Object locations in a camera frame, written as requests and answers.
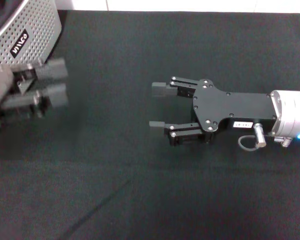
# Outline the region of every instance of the white wall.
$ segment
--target white wall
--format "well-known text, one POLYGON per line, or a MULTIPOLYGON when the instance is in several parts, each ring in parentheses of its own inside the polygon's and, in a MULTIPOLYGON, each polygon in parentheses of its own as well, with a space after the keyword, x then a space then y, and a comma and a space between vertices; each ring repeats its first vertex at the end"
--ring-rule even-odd
POLYGON ((300 0, 55 0, 61 10, 300 13, 300 0))

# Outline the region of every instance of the dark green cloth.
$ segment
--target dark green cloth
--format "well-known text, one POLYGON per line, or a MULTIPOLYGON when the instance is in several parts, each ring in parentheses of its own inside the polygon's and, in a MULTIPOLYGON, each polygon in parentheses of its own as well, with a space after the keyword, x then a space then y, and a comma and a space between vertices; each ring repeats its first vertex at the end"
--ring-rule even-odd
POLYGON ((148 125, 190 121, 191 99, 151 97, 171 76, 300 91, 300 14, 60 15, 52 57, 65 58, 69 107, 0 132, 0 234, 300 240, 300 141, 251 153, 222 133, 171 147, 148 125))

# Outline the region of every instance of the label sticker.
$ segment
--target label sticker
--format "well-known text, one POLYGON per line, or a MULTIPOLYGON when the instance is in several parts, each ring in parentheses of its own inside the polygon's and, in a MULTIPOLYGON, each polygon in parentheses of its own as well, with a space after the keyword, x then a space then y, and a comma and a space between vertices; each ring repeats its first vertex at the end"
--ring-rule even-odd
POLYGON ((26 44, 27 40, 29 38, 29 34, 27 33, 27 30, 23 30, 15 44, 10 50, 11 55, 16 58, 16 56, 20 53, 21 49, 26 44))
POLYGON ((243 128, 243 129, 250 129, 254 125, 251 121, 235 121, 233 123, 234 128, 243 128))

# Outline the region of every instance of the perforated metal panel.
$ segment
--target perforated metal panel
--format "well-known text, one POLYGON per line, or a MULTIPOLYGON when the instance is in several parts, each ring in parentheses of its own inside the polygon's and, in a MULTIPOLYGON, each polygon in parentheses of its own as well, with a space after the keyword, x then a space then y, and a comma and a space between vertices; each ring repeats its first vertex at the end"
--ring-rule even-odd
POLYGON ((45 61, 61 32, 54 0, 24 0, 0 29, 0 64, 26 64, 45 61), (28 40, 17 56, 11 49, 26 30, 28 40))

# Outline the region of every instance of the gray perforated device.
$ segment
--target gray perforated device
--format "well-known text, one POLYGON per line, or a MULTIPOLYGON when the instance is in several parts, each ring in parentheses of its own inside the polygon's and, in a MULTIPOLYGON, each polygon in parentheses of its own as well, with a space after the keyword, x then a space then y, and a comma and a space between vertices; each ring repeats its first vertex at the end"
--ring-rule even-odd
POLYGON ((61 32, 54 0, 15 0, 14 4, 0 19, 0 64, 45 62, 61 32))

